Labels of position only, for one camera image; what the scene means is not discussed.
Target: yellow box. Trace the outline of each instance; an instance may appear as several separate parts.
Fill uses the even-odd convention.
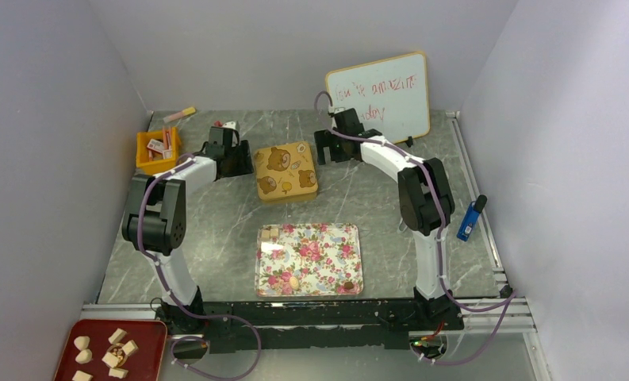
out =
[[[171,140],[174,141],[172,155],[169,159],[148,161],[148,150],[146,145],[151,139],[162,140],[163,131],[151,131],[150,133],[137,133],[136,135],[136,167],[141,168],[146,175],[169,171],[176,165],[179,149],[181,148],[181,138],[178,137],[176,127],[171,128]]]
[[[253,156],[258,196],[266,203],[308,201],[316,198],[312,149],[306,141],[261,148]]]

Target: floor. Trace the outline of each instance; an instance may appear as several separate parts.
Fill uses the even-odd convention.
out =
[[[162,127],[158,112],[150,129]],[[251,149],[306,140],[323,129],[311,110],[209,111],[179,122],[183,151],[198,151],[215,121],[238,121]],[[444,162],[456,211],[447,235],[451,288],[457,297],[498,296],[489,240],[476,229],[467,242],[456,232],[471,194],[463,155],[443,111],[431,112],[431,131],[406,150]],[[409,231],[399,233],[396,183],[377,168],[357,161],[316,169],[317,199],[281,205],[260,202],[254,175],[221,179],[200,189],[187,203],[182,248],[190,273],[207,301],[259,300],[255,292],[256,235],[267,224],[346,222],[359,227],[365,288],[345,298],[412,296],[416,279],[415,247]],[[147,260],[117,234],[99,303],[147,302],[159,296],[159,284]]]
[[[457,336],[452,339],[452,352]],[[456,353],[443,360],[460,360],[474,353],[486,335],[465,336]],[[162,381],[197,380],[199,375],[171,364],[167,353],[160,369]],[[255,351],[208,355],[194,366],[213,375],[234,376],[248,369]],[[275,349],[263,351],[256,369],[247,381],[279,380],[328,381],[331,379],[385,381],[392,379],[471,379],[477,381],[535,381],[527,348],[521,334],[500,334],[475,361],[457,367],[431,366],[417,362],[409,351],[382,347]]]

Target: red tray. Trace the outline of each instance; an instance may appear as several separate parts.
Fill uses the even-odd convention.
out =
[[[92,375],[92,381],[118,380],[115,377],[109,377],[109,367],[102,361],[102,357],[112,346],[109,343],[109,337],[118,328],[127,331],[121,340],[122,344],[134,340],[136,346],[139,347],[139,350],[131,355],[124,364],[118,366],[120,369],[128,371],[125,379],[156,381],[167,340],[167,327],[163,322],[90,319],[78,321],[71,328],[67,344],[64,346],[62,357],[57,365],[55,381],[70,381],[76,371],[84,371]],[[92,351],[92,360],[87,364],[76,362],[76,356],[80,351],[74,346],[74,339],[78,336],[90,338],[88,348]]]

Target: whiteboard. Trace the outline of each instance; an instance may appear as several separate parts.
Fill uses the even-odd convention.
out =
[[[331,71],[326,88],[334,107],[353,107],[366,130],[376,129],[393,143],[431,128],[422,52]]]

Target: bear print box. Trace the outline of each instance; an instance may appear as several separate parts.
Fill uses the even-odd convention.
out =
[[[306,141],[261,148],[253,156],[258,195],[267,203],[308,201],[319,184]]]

